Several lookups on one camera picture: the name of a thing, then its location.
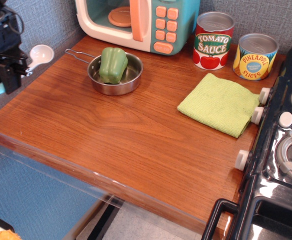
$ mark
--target white knob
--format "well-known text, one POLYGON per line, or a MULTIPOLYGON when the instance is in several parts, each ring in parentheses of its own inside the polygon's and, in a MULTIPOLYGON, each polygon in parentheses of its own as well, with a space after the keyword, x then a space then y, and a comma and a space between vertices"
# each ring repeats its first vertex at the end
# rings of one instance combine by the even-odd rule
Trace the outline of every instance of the white knob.
POLYGON ((292 114, 288 111, 283 112, 279 117, 279 125, 288 128, 292 125, 292 114))
POLYGON ((245 169, 246 162, 248 160, 249 152, 245 150, 240 150, 237 159, 235 168, 239 169, 240 171, 243 171, 245 169))
POLYGON ((262 106, 257 106, 255 108, 254 113, 252 114, 251 122, 253 122, 256 125, 259 125, 261 117, 262 117, 262 113, 264 112, 264 109, 265 108, 262 106))
POLYGON ((261 89, 261 92, 260 92, 260 95, 259 95, 259 102, 262 105, 266 105, 268 97, 269 97, 269 94, 270 94, 270 90, 271 90, 271 88, 268 88, 268 87, 263 87, 261 89))

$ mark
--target metal pan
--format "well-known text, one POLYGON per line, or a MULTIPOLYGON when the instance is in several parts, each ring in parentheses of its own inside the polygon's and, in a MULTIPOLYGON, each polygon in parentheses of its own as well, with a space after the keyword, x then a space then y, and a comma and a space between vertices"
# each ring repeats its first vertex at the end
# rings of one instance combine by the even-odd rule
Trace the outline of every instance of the metal pan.
POLYGON ((65 53, 74 56, 76 59, 87 63, 88 68, 87 72, 89 77, 92 80, 93 87, 100 93, 109 95, 109 96, 119 96, 130 93, 134 91, 140 83, 141 73, 143 71, 143 63, 142 61, 135 55, 126 52, 126 56, 128 58, 128 66, 122 76, 122 79, 119 84, 108 84, 104 83, 99 75, 99 68, 101 63, 101 55, 94 57, 85 52, 74 51, 72 49, 66 49, 65 53), (93 61, 87 62, 75 54, 84 54, 94 58, 93 61))

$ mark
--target gray wall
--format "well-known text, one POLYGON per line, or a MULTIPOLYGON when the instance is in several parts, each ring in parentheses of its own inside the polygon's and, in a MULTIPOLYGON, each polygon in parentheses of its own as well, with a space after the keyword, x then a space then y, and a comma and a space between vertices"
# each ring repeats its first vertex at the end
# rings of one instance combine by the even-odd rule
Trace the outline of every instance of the gray wall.
MULTIPOLYGON (((84 36, 76 19, 74 0, 8 0, 6 5, 25 22, 20 46, 25 53, 37 44, 46 44, 55 50, 57 60, 84 36)), ((201 0, 200 13, 208 11, 225 12, 236 20, 233 43, 238 43, 244 34, 263 33, 278 40, 282 54, 292 47, 292 0, 201 0)), ((47 67, 45 64, 36 68, 14 93, 0 95, 0 108, 47 67)))
POLYGON ((292 0, 201 0, 200 13, 208 11, 235 19, 233 43, 244 34, 261 33, 273 36, 282 54, 292 47, 292 0))
POLYGON ((29 54, 35 45, 45 44, 54 49, 55 58, 51 63, 35 68, 33 75, 22 79, 21 88, 9 95, 1 94, 0 108, 61 57, 65 49, 85 36, 77 21, 74 0, 8 0, 6 5, 24 21, 20 49, 29 54))

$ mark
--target black stove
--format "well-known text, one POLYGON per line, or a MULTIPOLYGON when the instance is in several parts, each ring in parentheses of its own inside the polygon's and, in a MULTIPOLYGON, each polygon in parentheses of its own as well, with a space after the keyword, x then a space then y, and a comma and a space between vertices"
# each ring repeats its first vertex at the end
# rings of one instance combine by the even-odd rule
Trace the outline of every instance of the black stove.
POLYGON ((222 212, 233 214, 226 239, 292 240, 292 49, 274 87, 261 96, 253 149, 241 150, 236 162, 244 171, 239 203, 216 201, 203 240, 212 239, 222 212))

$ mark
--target blue carpet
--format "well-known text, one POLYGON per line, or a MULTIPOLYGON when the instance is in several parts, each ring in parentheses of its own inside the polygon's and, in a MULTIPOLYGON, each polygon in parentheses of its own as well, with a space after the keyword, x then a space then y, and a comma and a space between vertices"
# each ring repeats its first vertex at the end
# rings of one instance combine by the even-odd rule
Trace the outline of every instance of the blue carpet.
POLYGON ((0 154, 0 219, 12 225, 23 240, 61 240, 98 198, 81 190, 90 190, 90 185, 21 158, 22 163, 0 154))

